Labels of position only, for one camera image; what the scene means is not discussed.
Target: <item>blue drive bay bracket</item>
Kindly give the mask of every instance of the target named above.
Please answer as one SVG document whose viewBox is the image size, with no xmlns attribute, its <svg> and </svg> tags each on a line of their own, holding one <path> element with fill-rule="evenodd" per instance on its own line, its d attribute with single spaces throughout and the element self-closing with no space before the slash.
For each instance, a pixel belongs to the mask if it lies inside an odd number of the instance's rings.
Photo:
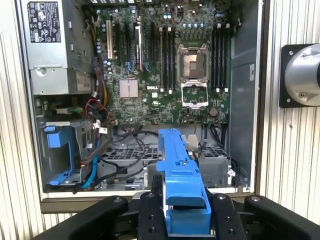
<svg viewBox="0 0 320 240">
<path fill-rule="evenodd" d="M 69 147 L 69 168 L 60 171 L 56 177 L 50 180 L 49 184 L 57 186 L 70 177 L 75 172 L 75 141 L 73 140 L 73 127 L 64 126 L 58 129 L 56 126 L 44 128 L 46 140 L 49 148 L 61 148 L 68 144 Z"/>
<path fill-rule="evenodd" d="M 207 235 L 210 233 L 211 207 L 200 170 L 186 150 L 186 142 L 175 129 L 160 129 L 158 148 L 165 160 L 156 163 L 164 173 L 166 226 L 170 234 Z"/>
</svg>

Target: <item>heatsink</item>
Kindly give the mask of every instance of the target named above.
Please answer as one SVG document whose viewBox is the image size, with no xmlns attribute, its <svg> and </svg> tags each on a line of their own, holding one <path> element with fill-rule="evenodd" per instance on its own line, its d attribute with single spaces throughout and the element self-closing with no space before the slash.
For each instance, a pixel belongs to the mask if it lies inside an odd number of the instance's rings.
<svg viewBox="0 0 320 240">
<path fill-rule="evenodd" d="M 120 98 L 137 98 L 139 96 L 139 83 L 137 79 L 120 80 Z"/>
</svg>

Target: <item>warning label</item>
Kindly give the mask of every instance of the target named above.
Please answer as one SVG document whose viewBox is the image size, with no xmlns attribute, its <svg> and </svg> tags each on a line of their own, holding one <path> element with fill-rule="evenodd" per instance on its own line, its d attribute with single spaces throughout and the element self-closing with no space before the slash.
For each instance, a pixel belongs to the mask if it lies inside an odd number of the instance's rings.
<svg viewBox="0 0 320 240">
<path fill-rule="evenodd" d="M 31 43 L 60 43 L 57 1 L 30 1 L 27 4 Z"/>
</svg>

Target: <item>yellow wire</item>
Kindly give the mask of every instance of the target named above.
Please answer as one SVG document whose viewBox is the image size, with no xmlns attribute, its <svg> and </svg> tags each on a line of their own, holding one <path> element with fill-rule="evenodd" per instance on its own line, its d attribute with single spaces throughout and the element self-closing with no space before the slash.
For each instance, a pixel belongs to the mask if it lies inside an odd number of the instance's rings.
<svg viewBox="0 0 320 240">
<path fill-rule="evenodd" d="M 104 101 L 103 101 L 103 106 L 106 107 L 108 103 L 108 91 L 106 88 L 105 81 L 102 81 L 102 86 L 103 86 L 103 93 L 104 93 Z"/>
</svg>

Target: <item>silver cylinder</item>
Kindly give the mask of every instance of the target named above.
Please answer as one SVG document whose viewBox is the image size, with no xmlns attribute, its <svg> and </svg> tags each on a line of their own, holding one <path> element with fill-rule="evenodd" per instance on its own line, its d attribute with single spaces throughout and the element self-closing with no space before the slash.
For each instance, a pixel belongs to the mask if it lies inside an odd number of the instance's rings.
<svg viewBox="0 0 320 240">
<path fill-rule="evenodd" d="M 320 44 L 302 49 L 288 63 L 284 75 L 285 88 L 299 104 L 320 105 L 319 64 Z"/>
</svg>

